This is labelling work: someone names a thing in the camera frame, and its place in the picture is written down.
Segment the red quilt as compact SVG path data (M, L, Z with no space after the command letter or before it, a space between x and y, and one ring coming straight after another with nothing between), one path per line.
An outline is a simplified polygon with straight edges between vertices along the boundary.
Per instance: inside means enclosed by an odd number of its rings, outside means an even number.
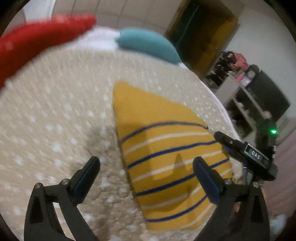
M1 37L1 88L39 53L76 39L95 24L93 15L55 15L50 20L24 24Z

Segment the white shelf unit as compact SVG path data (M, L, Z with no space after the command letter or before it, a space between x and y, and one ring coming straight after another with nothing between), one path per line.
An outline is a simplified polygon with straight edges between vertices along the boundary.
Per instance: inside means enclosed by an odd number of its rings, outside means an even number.
M246 71L235 69L235 62L234 52L221 52L204 81L226 109L239 137L250 142L255 138L257 126L271 114L262 110L246 89L258 71L250 65Z

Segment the beige heart-pattern blanket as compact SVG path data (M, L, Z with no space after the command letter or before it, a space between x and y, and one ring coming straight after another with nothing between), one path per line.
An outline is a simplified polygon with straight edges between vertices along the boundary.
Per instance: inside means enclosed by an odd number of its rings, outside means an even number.
M188 69L127 51L49 49L1 91L1 215L18 239L34 185L70 178L92 156L101 170L78 208L100 240L193 240L199 234L145 227L116 139L112 92L120 80L189 107L211 132L235 136L221 103Z

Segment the white built-in wardrobe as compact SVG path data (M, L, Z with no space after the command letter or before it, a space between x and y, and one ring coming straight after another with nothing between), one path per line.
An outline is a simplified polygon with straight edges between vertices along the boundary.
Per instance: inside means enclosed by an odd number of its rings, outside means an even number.
M138 27L165 35L176 19L182 0L74 0L55 1L55 14L91 14L97 25L114 29Z

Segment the dark wooden door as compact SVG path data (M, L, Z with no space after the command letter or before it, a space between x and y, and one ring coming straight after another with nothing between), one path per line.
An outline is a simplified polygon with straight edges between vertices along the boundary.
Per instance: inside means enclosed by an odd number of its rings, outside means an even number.
M182 62L202 77L210 70L237 22L224 1L185 1L166 36Z

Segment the pink white bed sheet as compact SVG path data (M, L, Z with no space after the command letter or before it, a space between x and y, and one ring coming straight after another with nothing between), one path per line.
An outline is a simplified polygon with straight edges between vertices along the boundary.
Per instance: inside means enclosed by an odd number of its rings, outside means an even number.
M95 51L115 51L118 49L116 40L120 31L103 26L95 26L77 39L69 42L66 47L72 49L92 49Z

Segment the teal pillow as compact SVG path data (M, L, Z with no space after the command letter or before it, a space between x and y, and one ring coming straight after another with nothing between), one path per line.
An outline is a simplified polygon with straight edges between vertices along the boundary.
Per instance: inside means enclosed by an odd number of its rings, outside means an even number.
M163 35L143 28L122 28L116 39L119 47L148 54L172 64L182 62L176 48Z

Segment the pink clothing on shelf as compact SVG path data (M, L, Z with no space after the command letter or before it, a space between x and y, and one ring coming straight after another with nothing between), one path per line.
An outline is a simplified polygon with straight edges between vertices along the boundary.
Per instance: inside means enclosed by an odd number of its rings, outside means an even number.
M247 63L247 60L245 57L240 53L234 53L234 57L236 58L236 62L233 64L233 67L235 69L242 69L243 71L246 71L249 68L249 65Z

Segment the yellow striped small sweater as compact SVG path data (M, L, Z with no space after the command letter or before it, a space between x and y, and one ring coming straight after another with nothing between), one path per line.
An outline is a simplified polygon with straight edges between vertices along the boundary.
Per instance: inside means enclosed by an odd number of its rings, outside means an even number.
M113 107L120 148L147 228L198 228L213 209L193 160L202 157L231 178L229 156L208 126L188 107L118 82Z

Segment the black television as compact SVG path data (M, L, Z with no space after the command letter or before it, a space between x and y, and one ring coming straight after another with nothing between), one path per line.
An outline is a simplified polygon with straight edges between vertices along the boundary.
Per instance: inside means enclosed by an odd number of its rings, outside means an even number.
M290 107L290 101L272 79L262 70L246 87L260 105L262 110L269 111L278 121Z

